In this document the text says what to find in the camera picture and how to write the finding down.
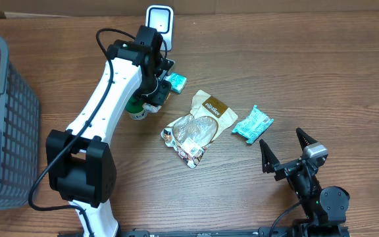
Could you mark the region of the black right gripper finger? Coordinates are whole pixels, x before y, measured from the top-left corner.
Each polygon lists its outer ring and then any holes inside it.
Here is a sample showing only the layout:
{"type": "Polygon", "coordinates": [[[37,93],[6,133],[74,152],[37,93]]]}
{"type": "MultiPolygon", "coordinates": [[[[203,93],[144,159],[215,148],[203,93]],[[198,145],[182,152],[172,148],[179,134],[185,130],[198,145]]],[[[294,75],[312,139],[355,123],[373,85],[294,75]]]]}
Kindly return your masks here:
{"type": "Polygon", "coordinates": [[[278,158],[269,148],[268,144],[263,140],[259,140],[262,154],[262,168],[264,173],[276,172],[276,168],[280,165],[278,158]]]}
{"type": "Polygon", "coordinates": [[[312,149],[318,143],[315,139],[310,137],[304,130],[301,128],[296,129],[297,138],[299,140],[302,151],[306,149],[312,149]]]}

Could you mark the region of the small teal box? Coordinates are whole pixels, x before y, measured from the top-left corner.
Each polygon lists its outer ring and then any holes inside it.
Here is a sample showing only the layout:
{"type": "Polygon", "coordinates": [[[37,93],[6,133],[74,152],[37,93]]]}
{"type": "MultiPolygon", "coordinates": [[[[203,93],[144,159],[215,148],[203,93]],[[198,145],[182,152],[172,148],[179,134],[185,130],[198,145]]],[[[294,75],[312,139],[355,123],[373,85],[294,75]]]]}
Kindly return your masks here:
{"type": "Polygon", "coordinates": [[[175,72],[173,72],[169,76],[166,76],[165,80],[171,83],[172,91],[179,94],[181,94],[182,90],[184,89],[187,83],[187,78],[185,76],[182,76],[175,72]]]}

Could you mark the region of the teal snack packet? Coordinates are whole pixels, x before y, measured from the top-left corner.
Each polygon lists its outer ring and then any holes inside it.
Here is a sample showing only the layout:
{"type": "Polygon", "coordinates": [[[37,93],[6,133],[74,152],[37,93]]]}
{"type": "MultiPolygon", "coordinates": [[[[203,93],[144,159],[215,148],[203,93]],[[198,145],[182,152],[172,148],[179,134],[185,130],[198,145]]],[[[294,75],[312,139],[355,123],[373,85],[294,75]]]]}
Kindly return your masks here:
{"type": "Polygon", "coordinates": [[[273,122],[273,118],[270,118],[254,105],[250,114],[235,125],[232,133],[244,137],[246,143],[251,145],[271,126],[273,122]]]}

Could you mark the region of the beige brown snack pouch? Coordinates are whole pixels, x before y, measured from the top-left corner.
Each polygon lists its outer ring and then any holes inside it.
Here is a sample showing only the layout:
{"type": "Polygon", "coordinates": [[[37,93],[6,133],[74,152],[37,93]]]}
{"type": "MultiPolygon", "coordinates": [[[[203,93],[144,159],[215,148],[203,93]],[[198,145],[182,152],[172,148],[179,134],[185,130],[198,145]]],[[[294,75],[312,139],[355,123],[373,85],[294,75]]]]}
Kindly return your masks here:
{"type": "Polygon", "coordinates": [[[192,98],[190,112],[168,124],[161,137],[167,147],[174,149],[184,163],[194,169],[209,146],[237,118],[225,103],[199,90],[192,98]]]}

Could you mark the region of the green lid jar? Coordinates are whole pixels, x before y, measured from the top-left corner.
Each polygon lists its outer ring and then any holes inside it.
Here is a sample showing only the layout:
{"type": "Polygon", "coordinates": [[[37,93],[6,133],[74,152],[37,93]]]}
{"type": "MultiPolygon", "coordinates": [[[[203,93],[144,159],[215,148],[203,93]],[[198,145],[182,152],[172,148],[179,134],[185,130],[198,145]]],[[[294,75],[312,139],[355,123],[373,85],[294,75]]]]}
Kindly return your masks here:
{"type": "Polygon", "coordinates": [[[137,99],[136,97],[132,96],[126,106],[125,110],[133,120],[142,120],[144,119],[148,112],[143,108],[144,101],[141,99],[137,99]]]}

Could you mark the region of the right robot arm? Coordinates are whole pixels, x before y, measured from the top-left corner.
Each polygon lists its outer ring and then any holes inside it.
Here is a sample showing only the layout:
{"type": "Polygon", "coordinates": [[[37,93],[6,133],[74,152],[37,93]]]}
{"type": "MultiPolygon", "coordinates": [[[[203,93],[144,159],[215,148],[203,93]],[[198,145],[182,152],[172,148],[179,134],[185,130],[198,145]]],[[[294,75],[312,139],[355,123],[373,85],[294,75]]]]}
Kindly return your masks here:
{"type": "Polygon", "coordinates": [[[270,227],[260,227],[259,236],[349,236],[348,228],[342,225],[346,222],[349,193],[339,186],[322,188],[316,177],[327,160],[327,148],[301,128],[296,129],[296,134],[302,154],[284,164],[264,140],[259,141],[263,172],[273,173],[277,181],[287,180],[298,198],[270,227]],[[305,213],[304,219],[296,219],[288,227],[277,227],[283,217],[299,206],[305,213]]]}

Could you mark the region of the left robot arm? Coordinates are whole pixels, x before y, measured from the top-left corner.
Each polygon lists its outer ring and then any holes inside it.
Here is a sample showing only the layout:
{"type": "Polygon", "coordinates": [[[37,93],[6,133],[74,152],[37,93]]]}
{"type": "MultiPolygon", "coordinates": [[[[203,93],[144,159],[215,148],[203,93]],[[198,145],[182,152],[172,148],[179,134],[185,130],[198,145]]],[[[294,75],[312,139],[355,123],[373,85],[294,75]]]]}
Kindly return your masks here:
{"type": "Polygon", "coordinates": [[[63,130],[46,140],[47,167],[42,172],[67,209],[77,212],[82,236],[120,236],[109,198],[116,183],[110,149],[114,130],[127,106],[159,109],[171,84],[164,78],[173,66],[166,42],[154,28],[140,26],[129,41],[103,47],[103,75],[82,112],[63,130]]]}

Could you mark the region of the small orange box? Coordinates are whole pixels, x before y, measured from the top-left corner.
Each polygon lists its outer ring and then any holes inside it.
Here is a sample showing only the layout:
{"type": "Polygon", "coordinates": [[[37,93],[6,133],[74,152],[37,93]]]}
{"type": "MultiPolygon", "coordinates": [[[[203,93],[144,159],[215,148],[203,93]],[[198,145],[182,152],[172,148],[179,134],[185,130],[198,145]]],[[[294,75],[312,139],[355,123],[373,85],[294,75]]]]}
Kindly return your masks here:
{"type": "Polygon", "coordinates": [[[161,105],[152,105],[149,103],[144,103],[143,108],[148,112],[148,113],[158,113],[159,110],[161,109],[161,105]]]}

